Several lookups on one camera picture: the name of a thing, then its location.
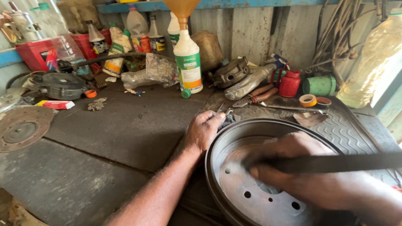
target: coil spring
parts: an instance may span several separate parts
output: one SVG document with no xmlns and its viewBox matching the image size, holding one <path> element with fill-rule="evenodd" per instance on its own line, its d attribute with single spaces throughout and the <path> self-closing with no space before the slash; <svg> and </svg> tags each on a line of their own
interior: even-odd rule
<svg viewBox="0 0 402 226">
<path fill-rule="evenodd" d="M 103 88 L 105 88 L 106 86 L 107 86 L 106 83 L 98 83 L 98 84 L 96 84 L 96 87 L 97 87 L 98 89 L 103 89 Z"/>
</svg>

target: forearm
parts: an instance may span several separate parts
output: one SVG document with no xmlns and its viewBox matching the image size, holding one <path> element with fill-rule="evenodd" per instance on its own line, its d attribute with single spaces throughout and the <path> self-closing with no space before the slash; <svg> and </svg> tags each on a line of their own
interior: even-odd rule
<svg viewBox="0 0 402 226">
<path fill-rule="evenodd" d="M 182 154 L 158 172 L 108 226 L 167 225 L 193 173 L 199 155 Z"/>
<path fill-rule="evenodd" d="M 402 224 L 402 193 L 371 178 L 371 186 L 357 195 L 351 209 L 368 226 Z"/>
</svg>

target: red-handled pliers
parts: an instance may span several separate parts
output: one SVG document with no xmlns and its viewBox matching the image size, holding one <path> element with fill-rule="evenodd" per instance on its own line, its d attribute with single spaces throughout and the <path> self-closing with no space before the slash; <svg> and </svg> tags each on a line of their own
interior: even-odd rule
<svg viewBox="0 0 402 226">
<path fill-rule="evenodd" d="M 274 88 L 274 85 L 269 84 L 252 91 L 250 94 L 248 94 L 248 97 L 244 97 L 243 99 L 236 101 L 232 107 L 245 107 L 253 103 L 255 104 L 258 101 L 265 101 L 277 92 L 278 88 Z"/>
</svg>

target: green plastic cup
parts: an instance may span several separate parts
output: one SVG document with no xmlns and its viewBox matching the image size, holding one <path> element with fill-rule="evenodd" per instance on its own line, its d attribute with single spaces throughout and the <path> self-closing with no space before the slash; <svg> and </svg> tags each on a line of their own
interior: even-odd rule
<svg viewBox="0 0 402 226">
<path fill-rule="evenodd" d="M 313 94 L 315 96 L 331 96 L 336 87 L 335 78 L 329 75 L 312 77 L 304 80 L 304 94 Z"/>
</svg>

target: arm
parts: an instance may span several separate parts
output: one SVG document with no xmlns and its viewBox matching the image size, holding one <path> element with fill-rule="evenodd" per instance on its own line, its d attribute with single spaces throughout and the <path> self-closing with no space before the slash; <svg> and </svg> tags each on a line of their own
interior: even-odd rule
<svg viewBox="0 0 402 226">
<path fill-rule="evenodd" d="M 261 146 L 259 154 L 278 157 L 335 154 L 304 132 Z M 252 177 L 303 201 L 331 210 L 349 210 L 368 225 L 402 224 L 402 193 L 365 172 L 286 174 L 267 165 L 250 169 Z"/>
<path fill-rule="evenodd" d="M 167 225 L 198 161 L 224 121 L 224 113 L 206 111 L 197 115 L 189 125 L 183 152 L 158 172 L 107 225 Z"/>
</svg>

